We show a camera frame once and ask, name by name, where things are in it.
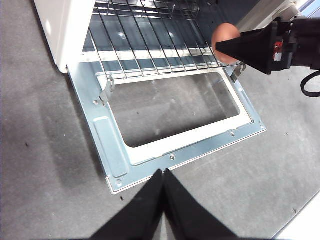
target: metal panel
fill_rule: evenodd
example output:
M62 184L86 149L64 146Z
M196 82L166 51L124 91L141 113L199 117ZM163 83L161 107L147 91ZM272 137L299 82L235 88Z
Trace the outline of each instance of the metal panel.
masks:
M104 152L104 158L110 166L111 174L115 177L121 177L128 173L128 166L126 163L126 156L121 151L121 143L117 138L108 138L107 136L114 136L115 129L109 118L97 118L94 121L96 133L99 137L101 146Z
M132 187L135 184L139 184L142 181L147 180L157 169L174 169L183 166L184 164L195 161L207 154L218 151L266 130L239 81L233 83L233 81L227 77L223 69L213 69L212 71L223 75L224 78L228 78L229 86L231 86L241 101L245 111L252 120L251 123L237 127L236 129L228 130L222 134L203 139L180 149L172 150L171 152L167 152L159 157L143 161L140 164L133 165L129 161L126 144L121 136L121 132L110 105L107 104L106 107L104 107L102 104L97 105L95 102L99 101L97 96L99 96L102 91L101 86L97 81L97 77L95 76L94 69L97 68L94 66L95 64L97 63L71 63L68 65L68 71L97 147L101 163L106 173L106 180L113 194L119 193L120 191ZM110 124L106 124L105 127L108 126L112 130L99 136L95 126L95 122L98 119L108 119ZM113 175L113 165L109 163L105 155L105 151L108 152L109 148L104 145L105 140L101 141L100 137L106 138L109 143L119 143L112 146L117 148L117 151L113 152L112 160L125 162L127 166L127 174L120 177L115 177Z

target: metal hinge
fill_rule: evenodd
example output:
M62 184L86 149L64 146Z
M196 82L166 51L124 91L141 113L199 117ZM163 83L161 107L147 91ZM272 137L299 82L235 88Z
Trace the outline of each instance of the metal hinge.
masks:
M235 83L240 75L243 73L244 70L246 70L247 66L244 63L241 63L239 66L237 66L231 75L232 81Z
M112 93L116 87L115 81L112 76L107 77L107 75L105 75L105 77L107 78L106 86L99 96L103 106L106 106L107 103L111 100Z

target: wire rack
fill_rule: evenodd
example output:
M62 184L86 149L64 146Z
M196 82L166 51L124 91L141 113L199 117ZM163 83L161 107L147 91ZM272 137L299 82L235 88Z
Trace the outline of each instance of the wire rack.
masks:
M197 0L97 1L88 31L94 51L84 58L114 80L238 66L217 60L200 11Z

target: floor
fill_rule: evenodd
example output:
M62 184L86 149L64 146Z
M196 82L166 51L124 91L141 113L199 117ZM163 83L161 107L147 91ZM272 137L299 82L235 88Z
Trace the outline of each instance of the floor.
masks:
M142 186L110 194L32 1L2 1L1 23L1 239L89 237ZM320 100L300 90L310 72L248 67L240 81L268 131L173 171L239 236L274 236L320 189ZM173 239L166 226L156 239Z
M320 239L320 194L315 195L302 211L279 232L276 239Z
M110 106L124 142L133 148L239 114L216 72L120 84L116 89Z

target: robotic arm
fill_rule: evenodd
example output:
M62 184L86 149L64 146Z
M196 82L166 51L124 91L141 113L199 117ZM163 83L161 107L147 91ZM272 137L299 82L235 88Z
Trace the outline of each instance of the robotic arm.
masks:
M277 18L263 29L243 32L238 38L217 42L215 47L267 75L291 66L320 70L320 18ZM316 76L320 71L301 82L301 90L308 97L320 97L320 92L305 90L307 82Z

